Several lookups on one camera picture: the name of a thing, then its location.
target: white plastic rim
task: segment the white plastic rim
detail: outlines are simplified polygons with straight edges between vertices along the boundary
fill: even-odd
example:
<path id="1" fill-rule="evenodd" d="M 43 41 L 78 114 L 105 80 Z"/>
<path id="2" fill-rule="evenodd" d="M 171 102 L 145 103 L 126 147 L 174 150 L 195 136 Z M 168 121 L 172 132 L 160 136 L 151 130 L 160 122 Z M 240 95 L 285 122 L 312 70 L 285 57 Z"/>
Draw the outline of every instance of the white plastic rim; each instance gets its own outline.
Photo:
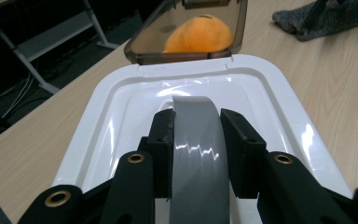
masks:
<path id="1" fill-rule="evenodd" d="M 96 87 L 64 155 L 53 186 L 88 191 L 114 175 L 119 157 L 136 150 L 154 115 L 174 96 L 207 96 L 218 111 L 237 111 L 267 142 L 268 151 L 298 157 L 322 186 L 352 193 L 284 74 L 251 55 L 140 66 L 112 72 Z M 261 223 L 256 201 L 230 193 L 232 223 Z M 156 201 L 156 223 L 168 223 L 170 203 Z"/>

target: black mechanical part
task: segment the black mechanical part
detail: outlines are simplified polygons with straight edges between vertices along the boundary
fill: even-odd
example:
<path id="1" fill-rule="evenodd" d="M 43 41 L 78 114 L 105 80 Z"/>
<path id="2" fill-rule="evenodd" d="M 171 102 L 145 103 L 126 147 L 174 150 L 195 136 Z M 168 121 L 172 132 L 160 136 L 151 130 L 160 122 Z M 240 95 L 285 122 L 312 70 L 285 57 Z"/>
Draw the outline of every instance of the black mechanical part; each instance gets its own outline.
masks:
<path id="1" fill-rule="evenodd" d="M 269 186 L 268 197 L 263 196 L 263 189 L 260 191 L 263 201 L 258 204 L 258 210 L 263 223 L 276 223 L 263 218 L 269 216 L 271 207 L 264 205 L 270 201 L 279 205 L 277 210 L 282 211 L 280 217 L 284 223 L 352 223 L 295 156 L 270 152 L 265 159 L 263 176 Z"/>
<path id="2" fill-rule="evenodd" d="M 101 224 L 155 222 L 153 160 L 143 151 L 124 154 L 106 197 Z"/>
<path id="3" fill-rule="evenodd" d="M 83 194 L 81 223 L 98 223 L 103 213 L 106 198 L 112 186 L 112 179 L 103 182 L 101 185 Z"/>
<path id="4" fill-rule="evenodd" d="M 268 153 L 267 143 L 242 114 L 222 108 L 220 119 L 234 193 L 241 199 L 255 199 L 260 188 L 259 171 Z"/>
<path id="5" fill-rule="evenodd" d="M 145 146 L 138 148 L 138 150 L 148 152 L 153 158 L 156 198 L 171 198 L 172 195 L 174 117 L 175 112 L 172 109 L 159 111 L 153 117 L 148 137 L 143 137 Z"/>
<path id="6" fill-rule="evenodd" d="M 82 191 L 76 186 L 52 187 L 39 194 L 19 223 L 79 223 L 82 201 Z"/>

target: fabric item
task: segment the fabric item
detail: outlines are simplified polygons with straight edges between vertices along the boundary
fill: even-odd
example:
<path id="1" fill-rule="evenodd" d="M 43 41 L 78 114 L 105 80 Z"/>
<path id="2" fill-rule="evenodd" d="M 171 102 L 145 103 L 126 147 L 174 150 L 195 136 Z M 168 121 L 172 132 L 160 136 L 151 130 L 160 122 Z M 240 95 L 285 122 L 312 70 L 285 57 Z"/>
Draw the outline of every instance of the fabric item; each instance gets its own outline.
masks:
<path id="1" fill-rule="evenodd" d="M 299 41 L 308 41 L 317 37 L 337 34 L 358 26 L 358 6 L 355 0 L 346 0 L 342 4 L 330 3 L 314 25 L 307 27 L 304 21 L 314 3 L 293 10 L 282 10 L 272 14 L 272 20 L 285 32 L 294 35 Z"/>

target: metal screw hole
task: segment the metal screw hole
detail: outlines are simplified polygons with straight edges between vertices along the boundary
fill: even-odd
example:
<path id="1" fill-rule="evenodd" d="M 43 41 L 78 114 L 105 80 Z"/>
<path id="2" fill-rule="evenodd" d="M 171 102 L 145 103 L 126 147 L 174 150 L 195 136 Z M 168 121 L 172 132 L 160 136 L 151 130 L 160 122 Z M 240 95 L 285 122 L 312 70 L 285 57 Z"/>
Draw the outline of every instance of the metal screw hole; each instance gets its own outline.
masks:
<path id="1" fill-rule="evenodd" d="M 58 207 L 65 204 L 71 198 L 71 192 L 68 190 L 59 190 L 50 194 L 45 200 L 45 206 Z"/>
<path id="2" fill-rule="evenodd" d="M 285 156 L 285 155 L 276 155 L 274 158 L 275 158 L 275 161 L 278 161 L 283 164 L 293 163 L 293 160 L 290 157 Z"/>
<path id="3" fill-rule="evenodd" d="M 138 163 L 145 159 L 144 155 L 141 154 L 132 154 L 127 158 L 127 161 L 130 163 Z"/>

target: white plastic tray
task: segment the white plastic tray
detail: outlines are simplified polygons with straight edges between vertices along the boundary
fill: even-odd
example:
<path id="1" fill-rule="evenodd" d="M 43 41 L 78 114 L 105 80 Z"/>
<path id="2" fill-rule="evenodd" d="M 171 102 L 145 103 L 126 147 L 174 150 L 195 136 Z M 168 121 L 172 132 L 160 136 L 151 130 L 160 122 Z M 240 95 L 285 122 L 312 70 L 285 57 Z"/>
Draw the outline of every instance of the white plastic tray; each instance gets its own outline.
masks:
<path id="1" fill-rule="evenodd" d="M 207 96 L 218 111 L 227 108 L 243 114 L 267 141 L 269 151 L 297 156 L 324 187 L 351 197 L 282 72 L 249 55 L 134 64 L 107 76 L 89 100 L 53 186 L 71 184 L 88 191 L 111 178 L 120 156 L 137 149 L 141 137 L 148 136 L 153 116 L 172 107 L 174 95 Z M 233 222 L 260 222 L 256 201 L 231 201 L 231 207 L 239 211 L 231 214 Z M 157 201 L 157 223 L 168 223 L 167 207 L 165 200 Z"/>

